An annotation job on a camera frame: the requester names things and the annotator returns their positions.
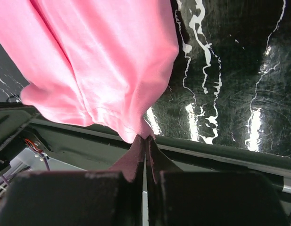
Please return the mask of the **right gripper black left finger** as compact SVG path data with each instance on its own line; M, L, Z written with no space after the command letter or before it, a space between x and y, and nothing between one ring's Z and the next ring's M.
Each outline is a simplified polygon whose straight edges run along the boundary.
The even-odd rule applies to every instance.
M29 171L0 202L0 226L140 226L144 139L104 171Z

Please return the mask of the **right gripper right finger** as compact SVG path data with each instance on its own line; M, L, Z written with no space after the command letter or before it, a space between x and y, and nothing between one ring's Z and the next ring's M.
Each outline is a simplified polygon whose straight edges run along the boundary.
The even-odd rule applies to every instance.
M186 172L145 140L149 225L287 226L276 191L256 172Z

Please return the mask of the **pink t-shirt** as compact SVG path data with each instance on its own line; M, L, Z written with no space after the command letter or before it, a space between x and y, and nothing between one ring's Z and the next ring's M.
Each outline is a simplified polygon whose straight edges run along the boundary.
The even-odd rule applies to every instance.
M179 52L168 0L0 0L0 44L29 82L23 104L127 143L153 135L143 116Z

